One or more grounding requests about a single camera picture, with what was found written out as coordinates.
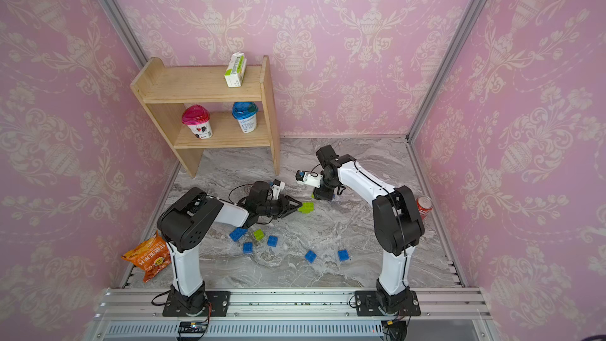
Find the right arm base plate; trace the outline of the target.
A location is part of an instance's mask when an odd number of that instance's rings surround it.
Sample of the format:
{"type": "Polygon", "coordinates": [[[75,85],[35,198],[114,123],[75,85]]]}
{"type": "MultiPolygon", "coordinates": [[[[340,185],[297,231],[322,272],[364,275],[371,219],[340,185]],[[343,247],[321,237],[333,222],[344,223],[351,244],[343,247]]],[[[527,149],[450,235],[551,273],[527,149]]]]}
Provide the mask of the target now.
{"type": "Polygon", "coordinates": [[[358,317],[419,317],[421,315],[417,293],[410,289],[405,289],[397,295],[387,295],[378,290],[357,290],[354,292],[351,305],[358,317]]]}

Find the green lego pair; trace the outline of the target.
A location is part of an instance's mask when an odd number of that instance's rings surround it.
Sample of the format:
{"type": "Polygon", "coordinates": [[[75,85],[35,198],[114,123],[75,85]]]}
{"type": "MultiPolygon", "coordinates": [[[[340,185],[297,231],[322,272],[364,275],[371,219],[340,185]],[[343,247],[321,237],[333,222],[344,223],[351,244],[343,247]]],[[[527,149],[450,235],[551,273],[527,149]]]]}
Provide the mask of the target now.
{"type": "Polygon", "coordinates": [[[298,209],[299,212],[304,214],[309,214],[313,212],[315,209],[313,202],[304,202],[302,206],[298,209]]]}

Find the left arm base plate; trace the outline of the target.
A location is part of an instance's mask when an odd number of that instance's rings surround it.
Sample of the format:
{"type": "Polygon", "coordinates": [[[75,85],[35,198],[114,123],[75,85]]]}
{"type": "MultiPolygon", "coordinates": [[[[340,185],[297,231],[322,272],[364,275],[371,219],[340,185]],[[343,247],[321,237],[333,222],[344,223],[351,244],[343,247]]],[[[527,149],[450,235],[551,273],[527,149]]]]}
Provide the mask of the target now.
{"type": "Polygon", "coordinates": [[[172,291],[163,308],[164,317],[225,317],[230,305],[230,292],[211,290],[191,297],[172,291]]]}

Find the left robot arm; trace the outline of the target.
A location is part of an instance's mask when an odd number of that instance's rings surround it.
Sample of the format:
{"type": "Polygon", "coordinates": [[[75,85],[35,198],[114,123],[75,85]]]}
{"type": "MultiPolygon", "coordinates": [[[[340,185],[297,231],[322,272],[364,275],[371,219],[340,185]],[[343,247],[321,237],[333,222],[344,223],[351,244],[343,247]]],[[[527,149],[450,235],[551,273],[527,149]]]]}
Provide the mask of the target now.
{"type": "Polygon", "coordinates": [[[213,224],[248,229],[260,217],[270,221],[297,212],[303,203],[285,194],[274,195],[273,185],[257,181],[246,197],[233,204],[194,187],[158,219],[157,230],[167,245],[173,281],[164,305],[165,317],[209,314],[205,280],[200,272],[200,243],[213,224]]]}

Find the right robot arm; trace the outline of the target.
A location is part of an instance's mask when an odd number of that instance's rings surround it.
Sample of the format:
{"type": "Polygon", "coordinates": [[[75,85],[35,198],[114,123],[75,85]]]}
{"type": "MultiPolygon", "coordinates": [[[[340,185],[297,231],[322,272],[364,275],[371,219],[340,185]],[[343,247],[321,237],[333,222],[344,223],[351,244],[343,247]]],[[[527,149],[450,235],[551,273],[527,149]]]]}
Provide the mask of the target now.
{"type": "Polygon", "coordinates": [[[380,309],[389,315],[419,316],[421,309],[408,276],[425,225],[413,191],[382,181],[352,156],[338,155],[330,145],[318,149],[316,156],[322,171],[313,190],[315,199],[333,200],[344,189],[350,189],[372,209],[374,234],[383,249],[377,279],[380,309]]]}

